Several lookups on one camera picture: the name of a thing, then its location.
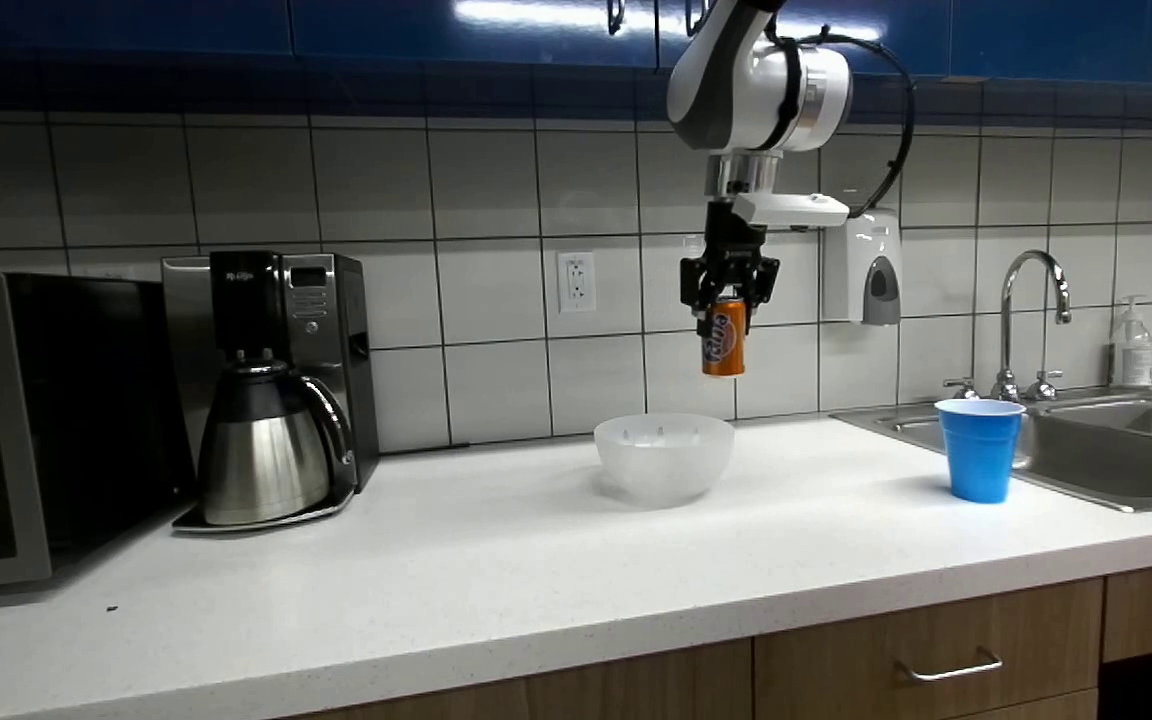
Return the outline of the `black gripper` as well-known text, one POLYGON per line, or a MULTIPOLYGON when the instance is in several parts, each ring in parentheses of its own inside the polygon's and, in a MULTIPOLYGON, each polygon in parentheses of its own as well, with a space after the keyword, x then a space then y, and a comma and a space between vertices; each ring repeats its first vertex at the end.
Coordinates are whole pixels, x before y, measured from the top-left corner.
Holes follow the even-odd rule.
POLYGON ((772 299, 777 276, 781 260, 763 257, 763 233, 745 222, 724 199, 710 199, 704 252, 680 260, 680 305, 693 310, 696 333, 706 333, 715 294, 732 286, 752 321, 772 299))

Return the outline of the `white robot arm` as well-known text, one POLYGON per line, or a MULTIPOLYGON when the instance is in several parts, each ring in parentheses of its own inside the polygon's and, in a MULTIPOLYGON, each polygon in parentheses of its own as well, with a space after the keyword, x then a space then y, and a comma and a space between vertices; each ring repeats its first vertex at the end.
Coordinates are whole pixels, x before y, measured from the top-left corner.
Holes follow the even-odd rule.
POLYGON ((721 305, 752 314, 781 264, 760 252, 769 226, 841 226, 847 203, 828 191, 781 191, 788 151, 831 138, 853 94, 841 53, 769 39, 783 0, 715 0, 667 73, 667 124, 706 159, 704 252, 680 264, 680 305, 710 337, 721 305))

